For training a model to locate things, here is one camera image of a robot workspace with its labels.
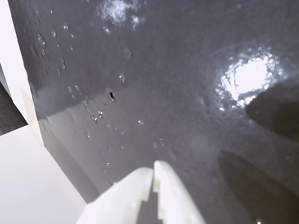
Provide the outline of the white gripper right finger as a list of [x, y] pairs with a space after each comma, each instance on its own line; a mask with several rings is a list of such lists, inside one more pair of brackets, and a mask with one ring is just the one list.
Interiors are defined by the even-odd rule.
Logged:
[[153, 191], [158, 195], [157, 218], [163, 224], [204, 224], [205, 220], [174, 169], [155, 161]]

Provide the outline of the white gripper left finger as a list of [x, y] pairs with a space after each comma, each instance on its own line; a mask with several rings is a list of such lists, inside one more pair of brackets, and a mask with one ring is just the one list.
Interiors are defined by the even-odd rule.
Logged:
[[86, 205], [78, 224], [135, 224], [142, 202], [148, 201], [153, 169], [141, 167], [113, 184]]

